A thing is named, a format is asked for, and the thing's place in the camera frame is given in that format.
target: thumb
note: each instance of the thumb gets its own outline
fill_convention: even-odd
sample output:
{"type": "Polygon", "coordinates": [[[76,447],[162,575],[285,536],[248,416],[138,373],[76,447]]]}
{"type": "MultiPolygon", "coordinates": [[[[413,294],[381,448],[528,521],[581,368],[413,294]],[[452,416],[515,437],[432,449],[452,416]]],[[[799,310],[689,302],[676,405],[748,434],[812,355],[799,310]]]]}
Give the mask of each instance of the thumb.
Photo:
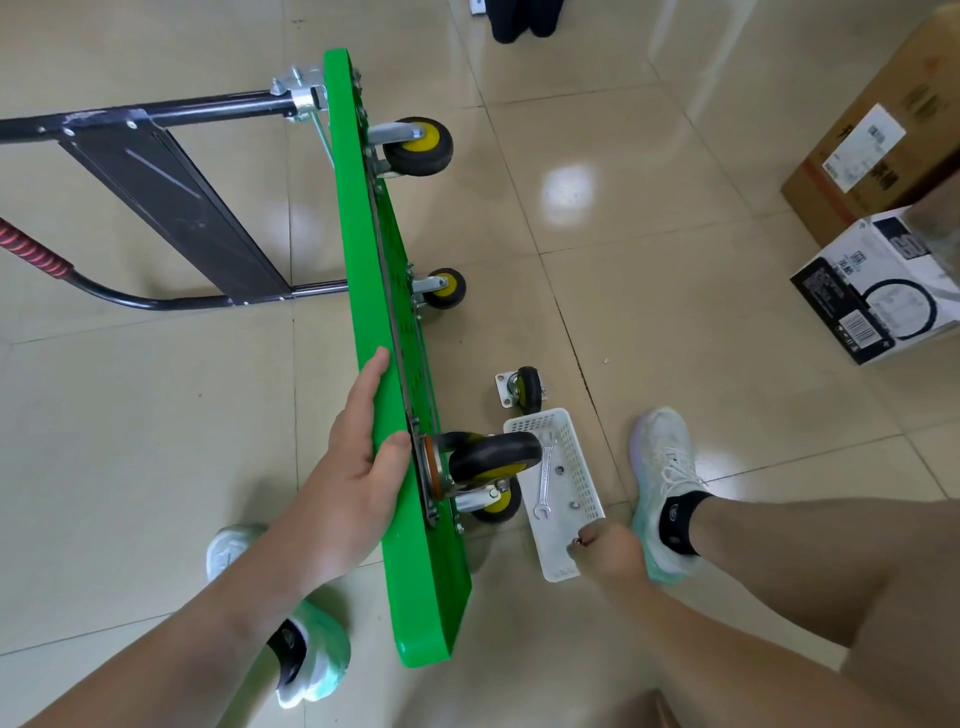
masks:
{"type": "Polygon", "coordinates": [[[410,434],[401,430],[383,441],[368,477],[377,490],[395,496],[409,466],[410,434]]]}

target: beige floor tile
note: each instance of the beige floor tile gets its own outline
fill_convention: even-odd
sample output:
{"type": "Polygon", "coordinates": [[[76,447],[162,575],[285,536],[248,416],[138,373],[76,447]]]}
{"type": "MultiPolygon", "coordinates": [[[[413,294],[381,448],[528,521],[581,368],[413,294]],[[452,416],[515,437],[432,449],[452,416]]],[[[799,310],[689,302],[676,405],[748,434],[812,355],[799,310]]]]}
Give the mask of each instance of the beige floor tile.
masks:
{"type": "Polygon", "coordinates": [[[490,114],[542,253],[748,214],[659,86],[496,105],[490,114]]]}
{"type": "MultiPolygon", "coordinates": [[[[455,152],[435,177],[388,181],[403,242],[418,271],[535,253],[486,111],[420,109],[419,114],[450,129],[455,152]]],[[[312,129],[291,130],[290,150],[294,278],[297,283],[340,278],[344,253],[333,172],[312,129]]]]}
{"type": "Polygon", "coordinates": [[[4,19],[4,117],[257,90],[282,70],[280,0],[38,0],[4,19]]]}
{"type": "Polygon", "coordinates": [[[763,64],[669,85],[670,93],[755,213],[789,209],[780,186],[873,76],[763,64]]]}
{"type": "Polygon", "coordinates": [[[908,437],[949,497],[960,497],[960,423],[911,432],[908,437]]]}
{"type": "Polygon", "coordinates": [[[665,80],[727,68],[790,69],[804,62],[830,71],[864,62],[879,68],[939,4],[663,0],[647,53],[665,80]]]}
{"type": "Polygon", "coordinates": [[[556,33],[493,40],[485,15],[450,0],[470,64],[488,104],[654,83],[640,39],[649,35],[653,7],[622,0],[567,0],[556,33]]]}
{"type": "Polygon", "coordinates": [[[367,13],[340,15],[316,12],[317,5],[302,0],[289,4],[287,62],[315,67],[325,50],[347,48],[363,74],[364,106],[371,119],[481,105],[467,52],[443,2],[381,3],[367,13]]]}
{"type": "Polygon", "coordinates": [[[573,419],[590,475],[604,503],[624,500],[610,449],[584,386],[540,260],[536,256],[465,266],[468,292],[456,308],[424,317],[424,336],[444,429],[503,432],[519,417],[504,409],[494,377],[537,367],[547,387],[545,406],[573,419]]]}
{"type": "Polygon", "coordinates": [[[734,500],[781,503],[837,497],[940,500],[944,494],[902,435],[712,480],[734,500]]]}
{"type": "Polygon", "coordinates": [[[949,331],[864,367],[865,377],[904,430],[960,418],[960,380],[951,366],[960,355],[958,334],[949,331]]]}
{"type": "Polygon", "coordinates": [[[353,656],[340,689],[307,708],[308,726],[606,725],[652,685],[648,660],[586,580],[542,578],[529,531],[472,540],[468,558],[473,592],[453,659],[419,670],[396,656],[380,565],[331,585],[331,601],[349,605],[353,656]]]}
{"type": "Polygon", "coordinates": [[[898,433],[789,285],[792,244],[741,222],[543,257],[628,495],[653,406],[686,417],[707,479],[898,433]]]}
{"type": "Polygon", "coordinates": [[[756,221],[767,233],[771,251],[791,274],[820,252],[820,246],[793,210],[757,217],[756,221]]]}
{"type": "MultiPolygon", "coordinates": [[[[0,657],[0,722],[19,725],[52,703],[121,649],[156,627],[146,619],[72,640],[49,643],[0,657]]],[[[268,700],[251,728],[300,728],[303,708],[282,710],[268,700]]]]}
{"type": "MultiPolygon", "coordinates": [[[[180,5],[111,1],[90,9],[43,0],[11,9],[15,18],[0,29],[0,80],[9,91],[0,117],[269,85],[283,61],[278,0],[180,5]],[[29,75],[16,70],[25,65],[29,75]],[[70,69],[68,84],[64,69],[70,69]]],[[[179,128],[174,135],[289,276],[285,123],[248,119],[179,128]]],[[[216,292],[55,143],[5,146],[0,164],[17,179],[0,189],[3,214],[85,275],[140,295],[216,292]]],[[[87,297],[15,262],[14,285],[0,291],[2,307],[17,311],[15,341],[155,318],[87,297]]]]}
{"type": "Polygon", "coordinates": [[[0,652],[171,612],[218,528],[278,514],[296,489],[291,318],[278,303],[13,347],[0,652]]]}

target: hand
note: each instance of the hand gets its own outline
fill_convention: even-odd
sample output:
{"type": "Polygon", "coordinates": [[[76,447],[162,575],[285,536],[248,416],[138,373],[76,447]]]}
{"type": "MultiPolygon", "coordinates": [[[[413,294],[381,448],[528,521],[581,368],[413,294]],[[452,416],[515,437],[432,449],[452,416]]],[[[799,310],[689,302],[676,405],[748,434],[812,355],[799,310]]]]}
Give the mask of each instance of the hand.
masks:
{"type": "Polygon", "coordinates": [[[588,523],[579,540],[567,547],[577,569],[601,588],[652,585],[643,560],[643,545],[633,531],[608,519],[588,523]]]}
{"type": "Polygon", "coordinates": [[[308,591],[358,566],[394,516],[410,465],[410,435],[392,434],[375,459],[372,441],[373,396],[389,364],[390,352],[380,347],[353,383],[330,429],[326,455],[280,517],[281,528],[298,534],[299,558],[309,559],[308,591]]]}

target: red foam grip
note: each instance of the red foam grip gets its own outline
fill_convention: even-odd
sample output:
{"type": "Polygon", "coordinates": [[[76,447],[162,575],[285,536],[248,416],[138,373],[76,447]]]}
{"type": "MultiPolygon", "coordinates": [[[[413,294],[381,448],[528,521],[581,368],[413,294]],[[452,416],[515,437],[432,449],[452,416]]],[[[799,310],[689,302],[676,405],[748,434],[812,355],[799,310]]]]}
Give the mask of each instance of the red foam grip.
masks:
{"type": "Polygon", "coordinates": [[[0,248],[22,257],[35,268],[61,279],[73,270],[73,263],[36,242],[20,228],[0,217],[0,248]]]}

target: barcode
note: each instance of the barcode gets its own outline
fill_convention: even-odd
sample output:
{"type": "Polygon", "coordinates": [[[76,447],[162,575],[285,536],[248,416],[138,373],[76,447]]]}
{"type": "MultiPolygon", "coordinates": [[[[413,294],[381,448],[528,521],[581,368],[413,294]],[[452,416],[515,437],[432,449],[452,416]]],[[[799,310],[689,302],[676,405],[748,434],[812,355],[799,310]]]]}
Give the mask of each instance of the barcode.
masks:
{"type": "Polygon", "coordinates": [[[872,136],[874,139],[876,139],[876,143],[880,144],[881,146],[883,142],[887,140],[887,135],[883,133],[880,129],[878,129],[876,126],[872,126],[870,129],[868,129],[867,133],[870,136],[872,136]]]}
{"type": "Polygon", "coordinates": [[[867,317],[861,311],[848,313],[840,319],[839,324],[860,349],[866,349],[882,338],[874,325],[867,321],[867,317]]]}

